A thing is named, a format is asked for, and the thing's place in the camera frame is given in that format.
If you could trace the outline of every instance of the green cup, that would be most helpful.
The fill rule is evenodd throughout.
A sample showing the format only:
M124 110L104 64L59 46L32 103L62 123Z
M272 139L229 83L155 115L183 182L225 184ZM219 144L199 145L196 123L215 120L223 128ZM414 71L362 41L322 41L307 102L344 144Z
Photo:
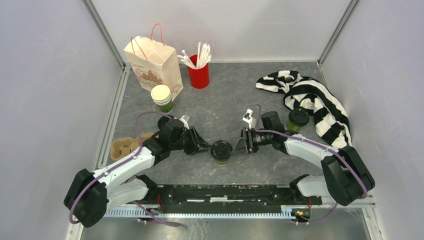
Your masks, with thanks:
M303 107L297 107L288 114L287 130L299 132L302 127L309 123L308 111Z
M161 84L155 86L151 90L150 96L162 113L170 113L172 111L172 94L167 85Z

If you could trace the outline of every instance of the bag handle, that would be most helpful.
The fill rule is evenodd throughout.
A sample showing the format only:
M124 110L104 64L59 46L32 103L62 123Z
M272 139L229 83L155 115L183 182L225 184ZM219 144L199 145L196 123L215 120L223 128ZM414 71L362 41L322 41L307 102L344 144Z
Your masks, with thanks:
M162 35L162 25L161 25L160 23L156 23L156 24L153 26L153 28L151 29L150 40L152 40L152 41L153 41L153 31L155 30L155 27L156 27L157 25L159 25L159 28L160 28L160 40L162 41L162 44L165 46L164 38L163 38L163 35Z
M132 47L132 52L134 53L134 55L136 54L136 51L134 51L133 40L135 40L135 43L137 44L138 48L141 50L141 52L143 53L144 57L145 57L145 58L146 58L146 60L147 60L147 57L146 57L145 52L144 52L144 51L143 51L143 49L140 47L140 45L139 45L139 43L137 42L137 40L136 40L136 39L132 36L132 37L131 37L131 47Z

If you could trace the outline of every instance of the black and white striped sock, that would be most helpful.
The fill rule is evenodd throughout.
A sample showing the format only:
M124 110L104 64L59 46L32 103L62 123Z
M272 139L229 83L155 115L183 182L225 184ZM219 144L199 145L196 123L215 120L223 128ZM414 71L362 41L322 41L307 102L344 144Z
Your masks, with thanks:
M297 71L282 70L261 77L255 87L285 94L283 103L290 110L305 108L313 116L316 133L328 144L337 148L352 146L345 109L319 81L302 77Z

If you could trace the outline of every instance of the gray floor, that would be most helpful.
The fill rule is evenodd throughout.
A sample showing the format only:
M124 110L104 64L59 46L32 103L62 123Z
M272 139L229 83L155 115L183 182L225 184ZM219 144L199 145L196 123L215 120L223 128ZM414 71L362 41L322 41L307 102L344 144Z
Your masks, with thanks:
M277 111L282 122L289 111L283 107L283 95L255 89L255 82L272 72L296 70L301 76L322 81L314 62L213 63L209 66L210 85L205 89L191 87L187 67L180 67L184 89L174 101L172 115L191 117L199 134L210 144L226 140L233 147L246 127L242 116L247 108L261 104L265 111ZM150 92L142 89L131 73L126 85L113 138L135 138L135 117L144 111L157 111ZM157 131L158 115L141 119L143 133ZM316 134L312 122L301 131L305 137L324 143ZM303 174L322 175L322 171L298 157L285 155L270 146L256 154L231 158L225 165L215 163L209 153L187 156L182 151L144 170L158 184L288 184ZM329 209L314 209L313 219L327 214ZM281 219L173 219L184 226L163 225L145 227L130 218L103 218L85 229L86 240L206 240L206 239L296 239L296 240L357 240L369 239L365 219L360 209L338 209L329 219L309 226L295 226Z
M234 147L247 108L260 104L265 111L277 111L281 121L288 119L289 110L281 104L283 95L255 88L256 81L280 70L296 70L301 76L322 81L315 62L212 63L209 66L210 84L204 89L191 87L187 67L180 66L184 89L176 97L172 115L191 118L199 134L210 144L226 140ZM113 139L136 138L134 120L144 111L158 111L150 92L141 88L134 73L128 78ZM143 133L156 132L159 116L150 114L140 119ZM324 143L311 122L301 132L305 137ZM263 146L256 154L231 158L218 165L209 153L187 156L174 151L159 164L145 170L158 184L287 184L303 174L321 175L320 169L297 157Z

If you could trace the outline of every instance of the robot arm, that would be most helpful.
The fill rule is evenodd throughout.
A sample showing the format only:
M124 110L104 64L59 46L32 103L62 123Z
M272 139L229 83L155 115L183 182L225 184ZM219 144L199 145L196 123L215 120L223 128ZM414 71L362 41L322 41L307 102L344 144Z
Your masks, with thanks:
M246 114L252 117L251 111L248 110ZM326 146L309 140L297 132L286 130L275 111L262 114L261 120L265 131L243 128L240 140L231 155L253 154L259 150L259 146L272 145L280 152L300 157L321 168L323 176L303 175L290 183L300 197L332 197L337 203L347 206L363 195L364 192L358 181L331 152L338 153L344 158L364 183L367 191L375 187L373 177L353 147L346 146L339 149ZM283 133L288 137L266 132L266 130Z
M171 151L184 150L187 155L193 156L210 149L211 146L199 136L194 126L189 128L187 120L187 116L180 119L162 117L157 123L160 131L144 141L142 151L138 155L136 154L140 148L104 168L93 172L87 169L79 171L66 194L64 205L71 210L82 190L100 175L105 176L98 179L82 195L73 212L84 227L88 228L96 224L108 210L143 199L149 191L145 182L134 179L128 183L122 183L166 159Z

